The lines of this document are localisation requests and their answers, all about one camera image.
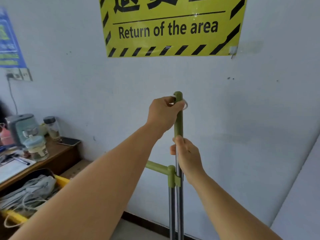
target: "yellow basket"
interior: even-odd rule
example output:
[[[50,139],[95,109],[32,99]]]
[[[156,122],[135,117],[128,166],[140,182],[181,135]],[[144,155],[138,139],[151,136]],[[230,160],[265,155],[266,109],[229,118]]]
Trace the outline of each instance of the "yellow basket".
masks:
[[[54,175],[54,177],[57,180],[57,184],[61,186],[61,188],[65,187],[65,185],[70,181],[69,179],[60,177],[58,175]],[[3,217],[7,217],[9,215],[9,220],[16,224],[25,223],[28,220],[28,218],[14,212],[13,210],[2,210],[1,214]]]

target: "blue poster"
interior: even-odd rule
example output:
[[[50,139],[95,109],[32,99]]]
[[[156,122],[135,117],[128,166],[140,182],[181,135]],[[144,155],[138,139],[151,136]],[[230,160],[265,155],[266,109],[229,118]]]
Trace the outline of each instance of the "blue poster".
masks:
[[[0,7],[0,68],[26,67],[7,11]]]

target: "hand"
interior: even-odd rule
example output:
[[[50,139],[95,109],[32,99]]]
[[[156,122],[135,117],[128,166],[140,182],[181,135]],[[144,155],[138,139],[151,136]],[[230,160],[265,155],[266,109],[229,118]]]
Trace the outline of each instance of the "hand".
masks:
[[[205,174],[202,166],[199,149],[186,138],[177,136],[172,139],[176,144],[170,146],[170,154],[175,155],[178,148],[179,165],[190,184],[194,178]]]
[[[162,97],[154,99],[149,107],[149,115],[147,124],[151,124],[154,128],[159,129],[161,136],[169,130],[177,119],[177,114],[184,108],[185,102],[179,101],[172,105],[174,97]]]

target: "electrical outlet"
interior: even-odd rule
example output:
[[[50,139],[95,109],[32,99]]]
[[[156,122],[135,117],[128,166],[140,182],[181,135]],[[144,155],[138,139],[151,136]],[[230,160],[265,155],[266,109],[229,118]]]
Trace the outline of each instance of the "electrical outlet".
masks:
[[[22,80],[22,74],[19,68],[6,68],[5,73],[7,78],[12,78],[15,80]]]
[[[20,72],[24,81],[33,81],[28,68],[20,68]]]

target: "forearm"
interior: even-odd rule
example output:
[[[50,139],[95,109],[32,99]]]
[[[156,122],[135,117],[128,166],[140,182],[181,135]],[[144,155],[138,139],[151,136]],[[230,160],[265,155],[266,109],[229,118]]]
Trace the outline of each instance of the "forearm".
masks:
[[[221,240],[281,240],[205,173],[193,186]]]
[[[12,240],[109,239],[161,133],[138,129],[70,181]]]

